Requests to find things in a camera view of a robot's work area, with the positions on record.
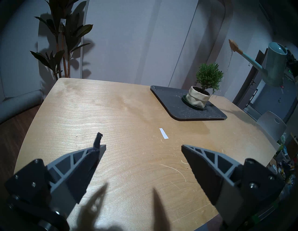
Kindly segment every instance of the watering can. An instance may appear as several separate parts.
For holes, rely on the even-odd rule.
[[[255,60],[240,50],[235,41],[229,39],[229,43],[232,51],[238,52],[263,74],[263,81],[266,84],[273,87],[280,87],[283,85],[283,72],[287,62],[288,51],[282,45],[275,42],[268,44],[267,62],[265,68],[263,68]]]

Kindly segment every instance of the wooden floor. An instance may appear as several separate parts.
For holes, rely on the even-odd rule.
[[[0,184],[13,175],[25,135],[39,106],[31,108],[0,124]]]

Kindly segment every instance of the plant pot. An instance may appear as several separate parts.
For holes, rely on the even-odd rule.
[[[202,88],[191,86],[186,95],[186,100],[196,107],[204,108],[210,97],[209,92]]]

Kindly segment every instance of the soil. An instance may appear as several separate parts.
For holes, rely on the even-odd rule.
[[[203,90],[202,88],[199,87],[193,87],[197,92],[200,92],[204,95],[210,95],[208,91]]]

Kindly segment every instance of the screw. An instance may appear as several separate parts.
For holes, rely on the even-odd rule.
[[[249,183],[250,188],[258,188],[257,184],[255,183]]]

